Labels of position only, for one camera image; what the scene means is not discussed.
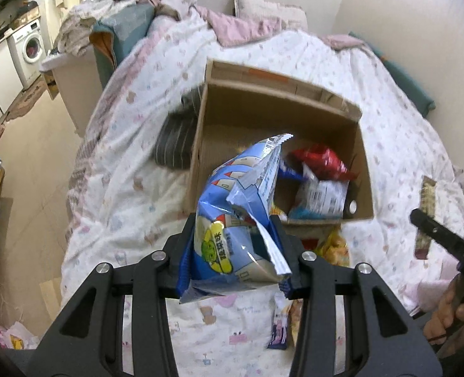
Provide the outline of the person's right hand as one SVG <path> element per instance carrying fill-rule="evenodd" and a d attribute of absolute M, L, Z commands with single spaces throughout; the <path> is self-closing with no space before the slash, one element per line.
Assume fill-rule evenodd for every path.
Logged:
<path fill-rule="evenodd" d="M 446 355 L 450 356 L 464 348 L 464 325 L 459 334 L 446 344 L 446 331 L 455 320 L 464 323 L 464 304 L 460 304 L 457 309 L 452 305 L 455 298 L 457 280 L 450 282 L 448 289 L 440 299 L 437 309 L 433 312 L 431 319 L 425 324 L 423 334 L 432 345 L 446 346 Z"/>

